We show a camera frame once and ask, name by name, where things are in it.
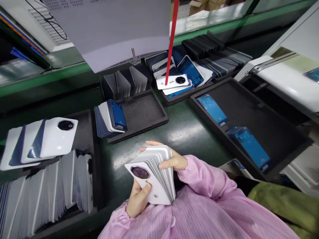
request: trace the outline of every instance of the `hand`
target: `hand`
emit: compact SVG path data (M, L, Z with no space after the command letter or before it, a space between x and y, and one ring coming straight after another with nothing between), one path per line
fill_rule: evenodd
M134 179L132 192L126 206L126 212L129 217L136 217L144 211L147 206L147 195L151 189L152 185L149 183L142 189L136 179Z
M164 145L162 143L155 142L155 141L146 141L146 143L148 145ZM146 150L146 147L140 149L141 152L143 152L145 150ZM181 156L180 154L176 153L171 148L170 148L170 150L173 153L173 157L171 159L168 159L168 160L161 162L159 165L159 168L160 169L167 169L167 168L173 167L174 171L184 170L187 166L187 160L183 156Z

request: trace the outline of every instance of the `circular camera module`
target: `circular camera module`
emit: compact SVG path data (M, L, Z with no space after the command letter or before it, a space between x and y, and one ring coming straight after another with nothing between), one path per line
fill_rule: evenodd
M57 127L61 130L67 131L67 130L73 129L74 123L72 121L69 121L69 120L63 120L63 121L59 122Z
M141 168L139 166L131 167L131 171L136 177L138 177L140 179L148 179L150 177L150 175L146 171L146 169Z
M177 77L176 79L176 82L178 83L178 84L183 84L183 83L185 83L185 78L184 77Z

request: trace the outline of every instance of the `green cloth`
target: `green cloth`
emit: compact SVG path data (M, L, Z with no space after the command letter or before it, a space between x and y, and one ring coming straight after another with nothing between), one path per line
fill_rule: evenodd
M319 199L266 182L257 184L248 198L291 221L289 227L300 238L319 237Z

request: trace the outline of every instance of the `red rod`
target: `red rod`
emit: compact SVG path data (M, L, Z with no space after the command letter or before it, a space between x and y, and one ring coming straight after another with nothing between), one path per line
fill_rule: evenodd
M179 6L179 0L174 0L172 31L170 33L165 85L167 85L167 82L168 82L169 67L170 67L170 61L171 61L171 58L172 58L173 43L174 43L174 36L175 36L175 28L176 28L177 14L178 14L178 6Z

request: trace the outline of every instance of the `person's right hand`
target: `person's right hand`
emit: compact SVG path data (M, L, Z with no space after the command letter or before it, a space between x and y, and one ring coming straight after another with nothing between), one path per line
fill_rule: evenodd
M148 145L153 145L153 146L154 145L164 145L162 143L155 142L155 141L146 141L146 143ZM141 152L143 152L145 150L146 150L146 147L140 149ZM187 166L187 160L183 156L181 156L180 154L176 153L171 148L170 148L170 150L173 153L173 157L161 162L159 165L159 168L160 169L167 169L167 168L173 167L174 171L184 170Z

